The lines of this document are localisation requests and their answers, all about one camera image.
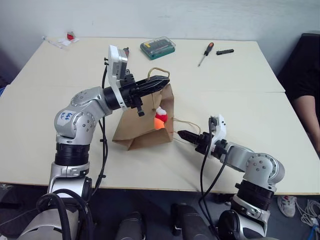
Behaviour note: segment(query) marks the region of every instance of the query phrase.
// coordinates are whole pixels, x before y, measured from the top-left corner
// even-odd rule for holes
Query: brown paper bag
[[[128,150],[169,143],[174,132],[174,95],[171,85],[141,98],[144,116],[138,116],[137,109],[124,111],[112,141],[127,147]],[[158,107],[163,108],[168,120],[165,128],[155,129],[155,116]]]

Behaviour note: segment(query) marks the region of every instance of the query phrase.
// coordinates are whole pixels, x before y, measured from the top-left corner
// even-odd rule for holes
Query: person
[[[277,78],[320,157],[319,58],[320,34],[303,33]],[[278,196],[278,207],[286,217],[295,215],[296,200],[295,196]]]

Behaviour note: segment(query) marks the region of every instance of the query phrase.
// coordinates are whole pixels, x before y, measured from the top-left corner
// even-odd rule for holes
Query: sneaker
[[[296,213],[296,199],[295,196],[278,196],[279,209],[288,218],[293,218]]]

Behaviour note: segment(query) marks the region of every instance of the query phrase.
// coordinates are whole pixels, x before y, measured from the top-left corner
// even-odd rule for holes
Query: person's arm
[[[315,150],[320,153],[320,126],[316,115],[315,97],[311,95],[301,96],[292,103],[295,112],[310,134]]]

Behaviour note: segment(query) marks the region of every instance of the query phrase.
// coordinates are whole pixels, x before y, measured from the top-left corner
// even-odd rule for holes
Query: screwdriver
[[[211,52],[214,45],[215,44],[213,42],[210,42],[209,45],[206,47],[206,50],[204,51],[203,57],[202,57],[200,63],[198,64],[198,67],[200,67],[202,61],[205,59],[205,56],[208,56],[208,54]]]

